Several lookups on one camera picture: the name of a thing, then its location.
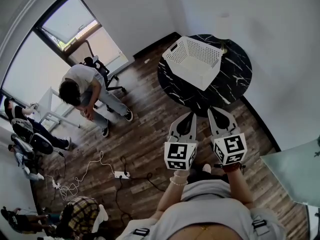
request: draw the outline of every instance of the white basket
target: white basket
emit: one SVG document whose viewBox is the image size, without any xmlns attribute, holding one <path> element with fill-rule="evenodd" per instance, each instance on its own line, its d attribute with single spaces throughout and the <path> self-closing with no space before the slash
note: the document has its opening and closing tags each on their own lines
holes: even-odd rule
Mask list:
<svg viewBox="0 0 320 240">
<path fill-rule="evenodd" d="M 162 57 L 176 76 L 204 91 L 220 72 L 222 54 L 219 48 L 182 36 Z"/>
</svg>

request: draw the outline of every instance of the hand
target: hand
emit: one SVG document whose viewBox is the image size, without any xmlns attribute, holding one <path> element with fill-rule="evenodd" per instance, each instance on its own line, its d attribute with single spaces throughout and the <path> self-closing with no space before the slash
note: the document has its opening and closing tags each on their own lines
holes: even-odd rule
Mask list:
<svg viewBox="0 0 320 240">
<path fill-rule="evenodd" d="M 85 107 L 83 108 L 83 112 L 84 112 L 85 117 L 86 117 L 88 120 L 90 120 L 90 121 L 93 120 L 93 113 L 94 113 L 94 107 L 93 107 L 93 106 L 90 106 L 90 105 L 85 106 Z"/>
</svg>

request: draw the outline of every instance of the seated person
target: seated person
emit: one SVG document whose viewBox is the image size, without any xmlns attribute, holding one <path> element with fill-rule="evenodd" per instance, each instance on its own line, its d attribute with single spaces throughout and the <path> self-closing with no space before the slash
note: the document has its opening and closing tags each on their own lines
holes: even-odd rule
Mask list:
<svg viewBox="0 0 320 240">
<path fill-rule="evenodd" d="M 55 229 L 54 225 L 39 224 L 39 220 L 45 220 L 46 215 L 20 215 L 18 211 L 21 208 L 16 208 L 13 211 L 7 210 L 6 207 L 1 209 L 1 214 L 8 221 L 10 227 L 21 234 L 36 234 L 42 230 L 52 231 Z"/>
<path fill-rule="evenodd" d="M 45 178 L 40 174 L 34 174 L 30 172 L 30 169 L 26 166 L 26 161 L 28 160 L 28 157 L 22 154 L 22 151 L 16 146 L 16 145 L 9 145 L 8 149 L 10 152 L 14 153 L 14 157 L 16 162 L 18 163 L 18 166 L 21 165 L 21 169 L 24 172 L 24 175 L 27 179 L 31 181 L 38 181 L 38 180 L 44 180 Z"/>
<path fill-rule="evenodd" d="M 33 113 L 36 106 L 37 104 L 33 104 L 29 108 L 23 108 L 18 105 L 14 106 L 13 101 L 9 98 L 6 98 L 4 100 L 4 111 L 8 116 L 10 123 L 14 118 L 28 120 L 32 124 L 33 133 L 39 133 L 40 135 L 45 137 L 51 143 L 52 146 L 56 148 L 68 150 L 71 143 L 70 137 L 67 137 L 65 139 L 57 138 L 53 136 L 50 132 L 48 132 L 47 129 L 41 123 L 38 123 L 32 118 L 27 117 Z"/>
<path fill-rule="evenodd" d="M 225 165 L 222 177 L 209 164 L 190 176 L 175 171 L 154 215 L 131 220 L 117 240 L 285 240 L 276 215 L 255 206 L 240 166 Z"/>
<path fill-rule="evenodd" d="M 97 100 L 108 105 L 129 122 L 134 118 L 130 109 L 106 90 L 103 76 L 95 68 L 86 65 L 77 64 L 68 70 L 62 78 L 59 96 L 65 103 L 81 111 L 82 116 L 101 127 L 104 137 L 109 134 L 108 120 L 94 111 Z"/>
<path fill-rule="evenodd" d="M 60 224 L 56 228 L 58 237 L 69 239 L 81 237 L 89 239 L 97 236 L 99 224 L 108 220 L 103 205 L 93 198 L 80 196 L 69 202 L 60 215 Z"/>
</svg>

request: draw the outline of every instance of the black marble table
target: black marble table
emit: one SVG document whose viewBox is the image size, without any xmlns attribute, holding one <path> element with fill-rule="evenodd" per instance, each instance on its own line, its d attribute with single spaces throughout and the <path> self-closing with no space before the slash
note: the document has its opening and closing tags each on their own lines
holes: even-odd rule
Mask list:
<svg viewBox="0 0 320 240">
<path fill-rule="evenodd" d="M 221 41 L 210 34 L 190 38 L 221 48 Z M 172 73 L 163 57 L 158 64 L 158 80 L 164 92 L 200 117 L 208 117 L 209 107 L 223 108 L 239 99 L 248 89 L 252 67 L 245 51 L 230 39 L 224 40 L 227 53 L 222 56 L 220 72 L 206 90 L 200 90 Z"/>
</svg>

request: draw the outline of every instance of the white t-shirt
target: white t-shirt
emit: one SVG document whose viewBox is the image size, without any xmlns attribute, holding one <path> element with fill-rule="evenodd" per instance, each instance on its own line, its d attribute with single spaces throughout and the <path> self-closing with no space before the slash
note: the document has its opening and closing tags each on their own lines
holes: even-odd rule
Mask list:
<svg viewBox="0 0 320 240">
<path fill-rule="evenodd" d="M 63 76 L 61 83 L 63 83 L 66 78 L 72 79 L 78 84 L 80 95 L 88 89 L 94 78 L 99 81 L 101 86 L 105 84 L 104 77 L 95 68 L 82 64 L 72 66 Z"/>
<path fill-rule="evenodd" d="M 229 184 L 218 179 L 185 186 L 181 202 L 168 208 L 159 220 L 131 220 L 117 240 L 167 240 L 179 230 L 200 223 L 225 225 L 244 240 L 286 239 L 285 229 L 272 211 L 247 209 L 231 198 Z"/>
</svg>

